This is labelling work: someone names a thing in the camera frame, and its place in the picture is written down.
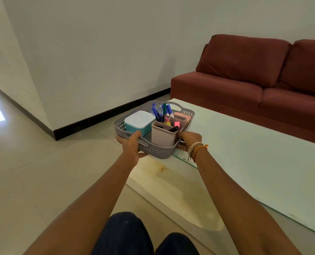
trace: gray plastic basket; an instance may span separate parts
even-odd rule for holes
[[[162,113],[163,102],[149,101],[149,102],[143,104],[142,106],[139,106],[139,107],[135,108],[134,110],[130,111],[126,115],[117,119],[116,121],[114,121],[114,127],[115,127],[116,134],[118,136],[124,138],[124,139],[128,139],[132,133],[126,131],[124,119],[127,118],[128,116],[136,113],[137,111],[141,111],[141,110],[146,111],[146,112],[150,112],[153,116],[153,113],[152,113],[153,103],[155,103],[155,106],[158,109],[158,111],[160,113]],[[195,112],[193,110],[183,108],[182,106],[180,106],[179,104],[177,104],[175,102],[166,102],[166,104],[176,105],[176,106],[181,108],[181,111],[172,110],[173,113],[174,112],[180,112],[180,113],[183,113],[185,115],[190,115],[192,117],[192,120],[189,122],[187,128],[184,129],[184,131],[187,131],[189,129],[190,124],[193,121]],[[172,146],[170,148],[163,148],[163,147],[160,147],[158,145],[151,143],[151,138],[152,138],[152,132],[148,133],[144,138],[140,137],[138,140],[138,149],[148,153],[149,155],[152,155],[152,156],[160,158],[160,159],[166,159],[166,158],[170,157],[174,153],[174,151],[177,149],[177,146],[179,145],[179,143],[181,141],[181,139],[179,139],[174,144],[174,146]]]

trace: hand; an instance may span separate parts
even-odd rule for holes
[[[120,136],[116,135],[117,141],[122,145],[123,156],[130,163],[132,168],[137,165],[140,158],[148,155],[147,153],[138,153],[138,138],[141,136],[140,131],[133,133],[128,140],[122,139]]]
[[[194,132],[178,132],[177,136],[182,138],[185,143],[182,143],[177,147],[178,149],[188,151],[188,148],[195,142],[201,142],[202,136],[199,133]]]

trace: black baseboard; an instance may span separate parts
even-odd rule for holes
[[[53,130],[51,130],[49,127],[47,127],[44,123],[42,123],[40,120],[38,120],[32,113],[27,111],[24,107],[22,107],[20,104],[15,102],[12,98],[10,98],[7,94],[2,92],[0,90],[0,95],[3,96],[7,101],[9,101],[11,104],[13,104],[19,111],[21,111],[24,115],[26,115],[31,121],[33,121],[35,124],[37,124],[43,131],[45,131],[47,134],[49,134],[53,139],[55,139],[55,136],[53,134]]]
[[[57,130],[54,130],[53,133],[54,133],[55,139],[60,140],[62,138],[65,138],[71,134],[74,134],[74,133],[79,132],[83,129],[86,129],[90,126],[93,126],[95,124],[98,124],[100,122],[108,120],[111,117],[119,115],[123,112],[126,112],[126,111],[132,109],[132,108],[143,105],[144,103],[146,103],[148,101],[162,97],[162,96],[167,95],[169,93],[170,93],[170,88],[167,88],[165,90],[156,92],[156,93],[151,94],[149,96],[146,96],[144,98],[134,100],[132,102],[126,103],[124,105],[121,105],[121,106],[115,107],[113,109],[110,109],[108,111],[105,111],[103,113],[100,113],[98,115],[91,116],[91,117],[86,118],[84,120],[81,120],[79,122],[75,122],[75,123],[70,124],[68,126],[64,126],[64,127],[59,128]]]
[[[67,126],[64,126],[62,128],[59,128],[59,129],[52,131],[44,123],[42,123],[35,116],[33,116],[29,111],[27,111],[24,107],[22,107],[20,104],[15,102],[12,98],[10,98],[7,94],[2,92],[2,90],[0,90],[0,94],[4,98],[6,98],[16,108],[18,108],[19,111],[21,111],[24,115],[26,115],[31,121],[33,121],[36,125],[38,125],[43,131],[45,131],[47,134],[49,134],[54,140],[60,140],[62,138],[68,137],[71,134],[74,134],[74,133],[79,132],[81,130],[84,130],[90,126],[93,126],[95,124],[98,124],[100,122],[108,120],[111,117],[119,115],[123,112],[126,112],[126,111],[132,109],[132,108],[135,108],[139,105],[143,105],[144,103],[146,103],[148,101],[162,97],[162,96],[167,95],[169,93],[170,93],[170,88],[167,88],[165,90],[156,92],[156,93],[151,94],[149,96],[146,96],[144,98],[134,100],[134,101],[129,102],[127,104],[124,104],[124,105],[115,107],[111,110],[100,113],[98,115],[91,116],[91,117],[86,118],[84,120],[81,120],[79,122],[75,122],[73,124],[70,124],[70,125],[67,125]]]

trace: white table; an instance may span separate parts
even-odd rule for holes
[[[315,254],[315,144],[199,106],[189,128],[242,188],[260,201],[303,254]],[[127,184],[217,255],[237,254],[187,153],[148,156]]]

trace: pants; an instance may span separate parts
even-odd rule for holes
[[[99,236],[91,255],[199,255],[189,238],[169,234],[154,252],[142,221],[131,212],[113,214]]]

